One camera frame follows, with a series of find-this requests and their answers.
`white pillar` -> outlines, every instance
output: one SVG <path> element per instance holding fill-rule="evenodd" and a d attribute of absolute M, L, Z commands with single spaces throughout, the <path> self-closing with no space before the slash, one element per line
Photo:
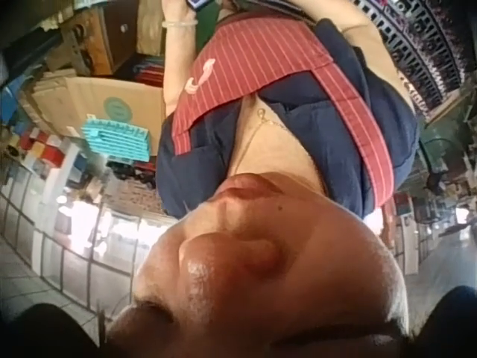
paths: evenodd
<path fill-rule="evenodd" d="M 31 268 L 37 273 L 41 272 L 42 234 L 54 234 L 54 223 L 58 213 L 57 198 L 63 193 L 69 173 L 73 168 L 76 156 L 80 149 L 74 143 L 69 143 L 65 150 L 65 159 L 61 168 L 51 169 L 45 181 L 41 202 L 38 204 L 38 215 L 35 220 L 33 249 L 31 251 Z"/>
<path fill-rule="evenodd" d="M 410 213 L 399 217 L 404 242 L 404 274 L 417 274 L 419 272 L 419 234 L 417 223 L 414 220 L 414 207 L 409 197 Z"/>

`apron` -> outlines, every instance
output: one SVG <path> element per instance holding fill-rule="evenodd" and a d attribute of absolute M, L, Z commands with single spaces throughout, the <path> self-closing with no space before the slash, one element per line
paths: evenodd
<path fill-rule="evenodd" d="M 192 77 L 206 81 L 195 93 L 183 91 L 172 122 L 174 153 L 191 150 L 189 129 L 208 111 L 259 91 L 285 76 L 310 71 L 340 113 L 363 159 L 381 207 L 394 191 L 394 172 L 388 147 L 373 114 L 333 61 L 321 41 L 300 21 L 255 17 L 218 28 L 192 67 Z"/>

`neck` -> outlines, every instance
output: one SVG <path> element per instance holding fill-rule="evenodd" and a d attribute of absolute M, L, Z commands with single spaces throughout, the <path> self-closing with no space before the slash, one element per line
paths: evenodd
<path fill-rule="evenodd" d="M 320 194 L 325 186 L 306 149 L 259 98 L 244 98 L 229 176 L 276 172 Z"/>

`bracelet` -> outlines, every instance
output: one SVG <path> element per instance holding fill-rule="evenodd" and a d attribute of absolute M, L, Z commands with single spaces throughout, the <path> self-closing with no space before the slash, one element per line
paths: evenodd
<path fill-rule="evenodd" d="M 190 21 L 163 21 L 162 26 L 164 28 L 184 28 L 187 26 L 196 26 L 199 21 L 196 19 Z"/>

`lips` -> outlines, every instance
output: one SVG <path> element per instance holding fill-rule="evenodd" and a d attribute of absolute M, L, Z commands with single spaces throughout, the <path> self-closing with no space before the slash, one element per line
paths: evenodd
<path fill-rule="evenodd" d="M 257 174 L 240 174 L 227 178 L 215 191 L 212 200 L 223 197 L 243 199 L 264 198 L 283 191 L 274 183 Z"/>

